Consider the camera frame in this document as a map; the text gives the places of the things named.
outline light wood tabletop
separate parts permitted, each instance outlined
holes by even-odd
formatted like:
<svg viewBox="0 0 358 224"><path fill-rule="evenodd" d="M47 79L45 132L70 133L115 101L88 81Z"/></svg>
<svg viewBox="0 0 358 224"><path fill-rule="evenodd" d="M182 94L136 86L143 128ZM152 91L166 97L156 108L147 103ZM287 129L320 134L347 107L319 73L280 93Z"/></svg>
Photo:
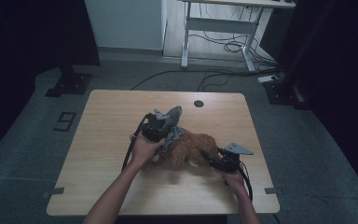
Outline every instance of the light wood tabletop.
<svg viewBox="0 0 358 224"><path fill-rule="evenodd" d="M200 100L203 107L195 107ZM174 106L183 109L179 126L193 133L213 136L219 147L236 142L254 152L241 155L254 191L257 213L277 213L277 196L259 144L255 126L239 93L175 91L93 91L90 94L57 188L51 195L51 216L86 215L115 180L143 116L158 108L162 113ZM238 213L235 197L211 167L170 169L171 161L147 165L133 180L120 215L223 215Z"/></svg>
<svg viewBox="0 0 358 224"><path fill-rule="evenodd" d="M207 3L220 5L248 6L248 7L273 7L273 8L295 8L296 3L293 1L286 3L284 0L180 0L190 3Z"/></svg>

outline stuffed animal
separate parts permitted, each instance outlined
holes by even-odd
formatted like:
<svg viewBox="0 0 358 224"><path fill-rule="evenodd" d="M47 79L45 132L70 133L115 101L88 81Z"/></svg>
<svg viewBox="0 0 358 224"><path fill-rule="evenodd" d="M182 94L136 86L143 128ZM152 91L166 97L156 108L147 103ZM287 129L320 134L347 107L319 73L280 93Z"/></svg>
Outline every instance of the stuffed animal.
<svg viewBox="0 0 358 224"><path fill-rule="evenodd" d="M171 157L172 169L179 171L184 165L185 160L191 166L209 165L209 162L203 158L201 151L207 151L211 156L219 157L218 146L214 138L205 133L192 133L186 129L180 129L181 135L171 141L165 150L158 150L153 158L155 165L161 164L166 158Z"/></svg>

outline hand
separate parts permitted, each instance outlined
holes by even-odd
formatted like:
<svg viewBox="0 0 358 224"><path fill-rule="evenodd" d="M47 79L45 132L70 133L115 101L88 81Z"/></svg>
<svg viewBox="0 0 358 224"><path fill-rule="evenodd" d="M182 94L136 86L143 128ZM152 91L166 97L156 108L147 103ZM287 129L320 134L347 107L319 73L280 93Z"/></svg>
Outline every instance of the hand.
<svg viewBox="0 0 358 224"><path fill-rule="evenodd" d="M217 171L222 175L222 178L225 179L228 183L228 186L231 188L231 190L234 192L234 194L240 193L241 190L246 191L243 176L241 173L237 170L235 173L225 173L221 171Z"/></svg>
<svg viewBox="0 0 358 224"><path fill-rule="evenodd" d="M161 139L158 143L151 142L140 132L133 145L131 162L143 167L153 157L156 149L164 143L165 139Z"/></svg>

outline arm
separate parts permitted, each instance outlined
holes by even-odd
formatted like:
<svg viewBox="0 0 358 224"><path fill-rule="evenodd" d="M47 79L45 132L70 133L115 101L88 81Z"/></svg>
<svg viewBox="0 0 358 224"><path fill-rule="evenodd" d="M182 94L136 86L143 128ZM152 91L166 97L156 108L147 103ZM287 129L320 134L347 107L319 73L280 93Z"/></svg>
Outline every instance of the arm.
<svg viewBox="0 0 358 224"><path fill-rule="evenodd" d="M159 143L151 143L142 136L142 133L139 133L133 146L130 162L94 206L92 206L83 224L114 223L132 180L152 158L156 149L163 144L164 140L161 140Z"/></svg>
<svg viewBox="0 0 358 224"><path fill-rule="evenodd" d="M248 192L244 186L243 177L240 172L234 174L221 173L222 177L227 181L229 187L237 197L238 207L242 224L259 224L260 220L249 198Z"/></svg>

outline black curtain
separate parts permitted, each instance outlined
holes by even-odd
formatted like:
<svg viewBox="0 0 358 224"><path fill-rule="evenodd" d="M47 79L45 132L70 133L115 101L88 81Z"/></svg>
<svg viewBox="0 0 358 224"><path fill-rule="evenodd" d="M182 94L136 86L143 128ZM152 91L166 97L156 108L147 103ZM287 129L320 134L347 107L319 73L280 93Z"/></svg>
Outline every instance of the black curtain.
<svg viewBox="0 0 358 224"><path fill-rule="evenodd" d="M278 61L358 174L358 1L300 1Z"/></svg>
<svg viewBox="0 0 358 224"><path fill-rule="evenodd" d="M83 0L0 0L0 139L34 78L64 64L100 65Z"/></svg>

